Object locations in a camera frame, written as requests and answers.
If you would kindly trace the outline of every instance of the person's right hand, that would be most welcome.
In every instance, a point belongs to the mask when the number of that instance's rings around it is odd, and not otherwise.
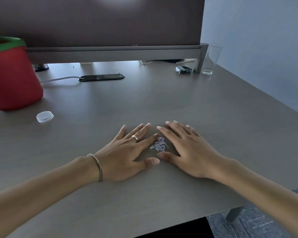
[[[166,124],[172,131],[159,126],[157,129],[172,142],[180,156],[160,152],[158,158],[175,164],[194,177],[216,179],[229,159],[217,152],[191,126],[177,121],[167,121]]]

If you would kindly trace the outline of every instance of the ring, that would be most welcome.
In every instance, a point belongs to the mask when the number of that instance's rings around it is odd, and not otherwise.
[[[135,138],[136,142],[138,143],[138,138],[135,135],[132,135],[133,138]]]

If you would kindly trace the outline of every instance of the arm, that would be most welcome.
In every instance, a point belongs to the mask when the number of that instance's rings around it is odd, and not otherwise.
[[[136,173],[159,164],[156,158],[135,162],[140,152],[156,138],[153,135],[139,143],[131,137],[141,139],[150,124],[139,125],[124,137],[125,126],[103,149],[95,153],[103,170],[103,179],[121,181]],[[16,228],[75,192],[79,188],[99,180],[99,168],[93,157],[79,157],[55,170],[26,180],[0,192],[0,238],[6,237]]]
[[[180,156],[160,152],[159,158],[194,177],[214,179],[229,186],[298,236],[298,194],[219,154],[189,125],[176,121],[166,124],[172,131],[157,128],[174,144]]]

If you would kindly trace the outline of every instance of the forearm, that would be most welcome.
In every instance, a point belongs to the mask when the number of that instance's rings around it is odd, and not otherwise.
[[[217,180],[245,197],[298,236],[298,194],[229,160]]]
[[[0,237],[79,188],[97,180],[92,157],[74,161],[0,192]]]

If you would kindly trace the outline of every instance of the translucent lid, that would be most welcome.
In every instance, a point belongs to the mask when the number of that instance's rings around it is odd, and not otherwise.
[[[44,112],[39,113],[36,116],[36,119],[38,122],[44,123],[44,122],[50,121],[53,117],[54,117],[54,115],[50,111],[44,111]]]

